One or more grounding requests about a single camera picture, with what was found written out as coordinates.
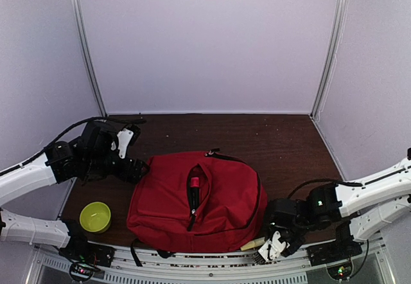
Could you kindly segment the yellow highlighter pen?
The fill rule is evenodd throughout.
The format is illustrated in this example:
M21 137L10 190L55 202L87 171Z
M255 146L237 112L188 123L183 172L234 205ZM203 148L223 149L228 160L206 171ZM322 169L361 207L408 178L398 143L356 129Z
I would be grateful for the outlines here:
M249 250L261 247L264 243L265 243L265 238L264 237L257 238L257 239L251 240L251 241L247 242L245 245L241 246L240 250L241 251L249 251Z

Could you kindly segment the black pink highlighter pen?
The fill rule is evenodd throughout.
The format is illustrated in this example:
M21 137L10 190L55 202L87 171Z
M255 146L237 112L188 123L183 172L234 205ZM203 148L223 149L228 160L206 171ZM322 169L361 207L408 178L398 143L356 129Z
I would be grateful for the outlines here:
M197 210L200 205L200 178L192 177L189 187L191 209Z

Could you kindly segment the red student backpack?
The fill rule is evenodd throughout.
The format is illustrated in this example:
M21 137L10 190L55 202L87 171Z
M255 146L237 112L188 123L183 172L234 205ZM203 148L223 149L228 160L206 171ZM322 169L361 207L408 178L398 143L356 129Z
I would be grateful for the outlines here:
M258 173L209 152L155 155L135 187L127 227L164 254L229 253L257 237L267 207Z

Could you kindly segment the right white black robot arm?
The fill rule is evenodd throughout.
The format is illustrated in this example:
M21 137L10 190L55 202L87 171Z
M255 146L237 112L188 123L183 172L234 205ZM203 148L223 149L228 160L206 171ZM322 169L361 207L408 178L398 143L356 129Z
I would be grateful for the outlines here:
M310 231L343 221L329 253L342 259L354 244L410 211L410 156L380 172L353 181L319 179L304 200L274 199L267 206L269 236L258 251L265 261L293 255Z

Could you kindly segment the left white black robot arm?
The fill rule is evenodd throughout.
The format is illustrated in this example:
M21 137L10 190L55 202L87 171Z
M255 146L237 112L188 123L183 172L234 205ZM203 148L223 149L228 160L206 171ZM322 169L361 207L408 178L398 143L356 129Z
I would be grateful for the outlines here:
M100 181L108 176L137 184L148 165L127 155L144 119L92 117L65 129L41 151L1 171L1 205L27 193L71 179ZM79 261L92 256L92 246L72 220L48 221L1 209L1 241L44 244L69 251Z

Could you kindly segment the lime green plastic bowl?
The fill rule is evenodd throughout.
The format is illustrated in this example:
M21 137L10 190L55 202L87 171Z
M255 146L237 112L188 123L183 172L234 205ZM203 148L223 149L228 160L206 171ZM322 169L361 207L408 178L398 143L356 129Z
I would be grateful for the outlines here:
M79 221L89 233L104 233L111 225L111 210L103 202L92 202L82 209Z

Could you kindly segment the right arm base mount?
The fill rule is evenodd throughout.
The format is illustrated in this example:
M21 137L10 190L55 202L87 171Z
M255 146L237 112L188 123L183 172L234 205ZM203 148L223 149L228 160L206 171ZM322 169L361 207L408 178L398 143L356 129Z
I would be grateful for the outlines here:
M354 241L349 223L346 222L336 228L334 241L311 245L307 248L307 254L312 267L328 265L330 278L341 282L355 275L352 258L362 254L362 245Z

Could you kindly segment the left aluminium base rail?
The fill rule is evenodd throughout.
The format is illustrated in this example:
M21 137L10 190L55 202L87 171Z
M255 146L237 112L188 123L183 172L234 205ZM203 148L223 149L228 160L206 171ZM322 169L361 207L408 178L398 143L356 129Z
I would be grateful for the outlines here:
M66 204L67 204L67 201L68 201L69 196L70 196L70 194L71 194L71 192L72 192L72 190L73 190L73 188L74 188L74 186L75 186L76 181L77 181L77 178L72 178L72 179L70 179L70 180L67 182L66 192L65 192L65 194L64 194L63 201L62 201L61 206L60 206L60 209L59 209L59 211L58 211L57 218L60 218L60 217L62 216L62 214L63 214L63 212L64 212L64 208L65 208L65 206L66 206Z

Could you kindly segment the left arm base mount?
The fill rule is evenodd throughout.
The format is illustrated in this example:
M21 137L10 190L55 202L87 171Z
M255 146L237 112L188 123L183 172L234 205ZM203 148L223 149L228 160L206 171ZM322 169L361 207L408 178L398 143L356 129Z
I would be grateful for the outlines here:
M77 283L89 281L96 273L101 272L102 267L110 267L115 254L113 247L89 242L84 247L68 245L55 249L70 262L68 273Z

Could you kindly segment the front aluminium frame rail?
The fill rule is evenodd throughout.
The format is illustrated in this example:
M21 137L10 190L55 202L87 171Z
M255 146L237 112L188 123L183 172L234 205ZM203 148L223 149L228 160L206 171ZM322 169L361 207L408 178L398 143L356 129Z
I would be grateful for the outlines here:
M101 267L89 283L335 283L337 266L354 269L350 283L395 283L387 248L380 234L363 245L359 256L314 266L302 246L294 255L258 265L253 251L225 254L175 254L163 259L151 249L136 249L142 267L136 267L130 249L117 246L110 267Z

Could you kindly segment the left aluminium corner post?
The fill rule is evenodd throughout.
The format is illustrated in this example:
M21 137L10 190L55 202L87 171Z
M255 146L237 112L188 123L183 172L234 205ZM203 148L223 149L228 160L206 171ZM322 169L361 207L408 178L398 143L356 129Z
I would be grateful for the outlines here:
M71 0L71 4L73 7L74 18L76 21L76 28L78 32L78 38L80 41L80 48L82 52L83 62L85 65L85 70L87 73L88 81L91 85L92 95L98 107L99 114L101 116L108 116L105 104L103 102L101 90L100 90L100 87L98 85L98 81L96 78L94 65L92 62L91 51L89 48L89 43L87 40L87 34L86 34L85 24L84 24L84 19L83 19L81 0Z

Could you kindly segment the aluminium corner post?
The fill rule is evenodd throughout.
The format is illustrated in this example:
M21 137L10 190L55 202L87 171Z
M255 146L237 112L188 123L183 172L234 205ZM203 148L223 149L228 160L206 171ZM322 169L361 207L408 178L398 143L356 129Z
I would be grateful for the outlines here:
M320 78L319 87L317 89L317 95L311 110L311 118L314 121L319 120L321 106L326 98L327 88L331 80L333 64L335 61L338 44L342 36L342 29L345 21L345 13L348 0L337 0L335 6L335 16L333 19L333 25L331 29L331 35L329 39L329 46L326 54L322 75Z
M100 90L100 87L98 85L98 81L96 78L94 65L92 62L91 51L89 48L89 43L87 40L87 34L86 34L85 24L84 24L84 19L83 19L81 0L71 0L71 4L73 7L74 18L76 21L76 28L78 32L78 38L80 41L80 48L82 52L83 62L85 65L85 70L87 73L88 81L91 85L92 95L98 107L99 114L101 116L108 116L105 104L103 102L101 90Z

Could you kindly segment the right aluminium corner post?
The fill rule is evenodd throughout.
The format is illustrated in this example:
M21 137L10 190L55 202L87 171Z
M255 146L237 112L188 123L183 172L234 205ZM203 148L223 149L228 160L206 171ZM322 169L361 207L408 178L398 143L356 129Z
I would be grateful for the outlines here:
M338 44L342 36L342 29L345 21L345 13L348 0L337 0L335 6L335 16L333 19L333 25L331 29L331 35L329 39L329 46L326 54L322 75L320 78L319 87L317 89L317 95L311 110L311 118L314 121L319 120L321 106L326 98L327 88L331 80L333 64L335 61Z

